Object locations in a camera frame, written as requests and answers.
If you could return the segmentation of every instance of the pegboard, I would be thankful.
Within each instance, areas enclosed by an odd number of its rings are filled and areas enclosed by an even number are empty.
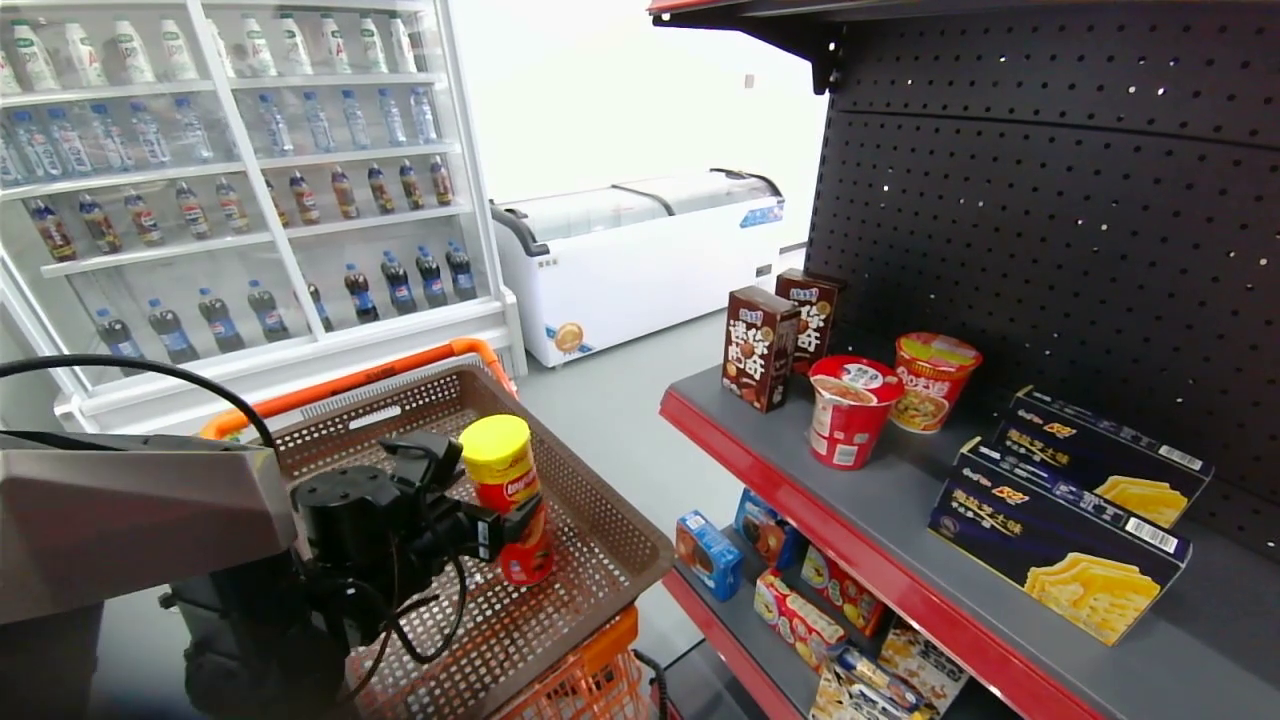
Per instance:
[[[1280,13],[846,27],[806,268],[845,327],[954,334],[1217,465],[1190,516],[1280,561]]]

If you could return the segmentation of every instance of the chips canister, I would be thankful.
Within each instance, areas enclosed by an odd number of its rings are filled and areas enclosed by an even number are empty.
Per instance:
[[[897,338],[897,377],[906,395],[890,419],[913,433],[942,429],[982,354],[966,342],[937,333],[908,333]]]
[[[462,443],[462,464],[475,483],[476,500],[494,512],[507,514],[541,492],[529,423],[515,415],[490,415],[467,425]],[[532,585],[552,571],[552,539],[547,497],[532,523],[498,555],[498,565],[513,585]]]
[[[867,464],[902,382],[893,370],[867,357],[831,355],[809,370],[813,424],[809,447],[823,465],[856,470]]]

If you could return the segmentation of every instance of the brown snack box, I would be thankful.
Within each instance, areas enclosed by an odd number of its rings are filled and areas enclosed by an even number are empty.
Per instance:
[[[721,384],[762,413],[781,406],[799,331],[795,302],[755,286],[728,293]]]
[[[844,287],[845,283],[840,281],[808,275],[796,269],[778,275],[773,293],[800,306],[800,331],[791,363],[792,372],[808,374],[809,368],[827,355],[832,313],[836,311],[836,299]]]

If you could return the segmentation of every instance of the shopping cart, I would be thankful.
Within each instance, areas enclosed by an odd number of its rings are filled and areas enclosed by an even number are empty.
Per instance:
[[[532,430],[534,460],[556,528],[556,570],[527,588],[493,565],[466,561],[467,603],[448,652],[429,666],[392,643],[357,698],[366,717],[509,717],[579,720],[648,717],[644,670],[630,646],[632,605],[672,565],[666,534],[644,519],[516,400],[502,361],[483,341],[456,340],[255,405],[264,418],[294,414],[274,430],[291,484],[352,465],[390,469],[378,438],[428,429],[457,436],[476,418],[509,413]],[[234,437],[239,411],[214,418],[201,436]],[[471,484],[451,495],[471,500]],[[419,647],[435,647],[456,612],[457,580],[435,579],[440,600],[404,616]],[[352,684],[374,648],[348,659]]]

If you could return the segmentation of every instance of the chest freezer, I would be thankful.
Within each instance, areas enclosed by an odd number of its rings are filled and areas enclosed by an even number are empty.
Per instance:
[[[782,210],[768,178],[719,169],[494,204],[525,347],[556,368],[723,307],[768,278]]]

